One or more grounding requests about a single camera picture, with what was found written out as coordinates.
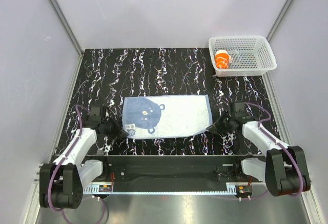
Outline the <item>light blue towel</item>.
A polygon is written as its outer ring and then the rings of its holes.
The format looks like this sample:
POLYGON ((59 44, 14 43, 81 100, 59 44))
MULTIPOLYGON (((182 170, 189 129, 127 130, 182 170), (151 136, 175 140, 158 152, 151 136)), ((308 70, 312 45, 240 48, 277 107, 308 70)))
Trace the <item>light blue towel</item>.
POLYGON ((190 137, 213 124, 207 95, 126 97, 122 125, 131 139, 190 137))

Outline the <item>orange and white towel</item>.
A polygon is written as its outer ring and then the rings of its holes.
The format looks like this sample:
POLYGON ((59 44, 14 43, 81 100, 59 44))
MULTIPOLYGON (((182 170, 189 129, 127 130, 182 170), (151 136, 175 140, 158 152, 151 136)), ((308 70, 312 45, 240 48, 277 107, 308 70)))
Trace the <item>orange and white towel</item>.
POLYGON ((215 66, 218 69, 228 69, 232 62, 232 57, 226 50, 218 50, 215 53, 215 66))

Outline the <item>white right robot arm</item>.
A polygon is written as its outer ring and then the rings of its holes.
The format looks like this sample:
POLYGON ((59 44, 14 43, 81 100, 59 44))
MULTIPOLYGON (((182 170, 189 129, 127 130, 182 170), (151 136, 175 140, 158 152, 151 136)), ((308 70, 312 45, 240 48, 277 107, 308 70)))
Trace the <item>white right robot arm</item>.
POLYGON ((238 181, 248 177, 266 184, 272 196, 298 196, 311 188, 311 181, 304 150, 300 146, 290 146, 264 126, 263 122, 271 120, 271 116, 257 120, 247 112, 252 103, 234 102, 228 112, 222 115, 206 131, 224 135, 238 132, 254 144, 265 156, 265 160, 257 157, 240 159, 233 167, 233 176, 238 181))

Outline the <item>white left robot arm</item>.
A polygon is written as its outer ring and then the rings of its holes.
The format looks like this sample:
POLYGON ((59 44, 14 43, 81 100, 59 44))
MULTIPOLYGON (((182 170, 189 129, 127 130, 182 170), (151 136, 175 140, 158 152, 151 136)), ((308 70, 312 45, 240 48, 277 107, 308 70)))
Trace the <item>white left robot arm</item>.
POLYGON ((79 128, 63 153, 52 163, 43 164, 39 170, 39 204, 59 212, 77 209, 83 198, 84 189, 97 178, 110 177, 111 169, 97 159, 84 160, 89 149, 102 135, 125 138, 128 133, 113 118, 109 108, 92 107, 86 118, 82 118, 76 105, 79 128))

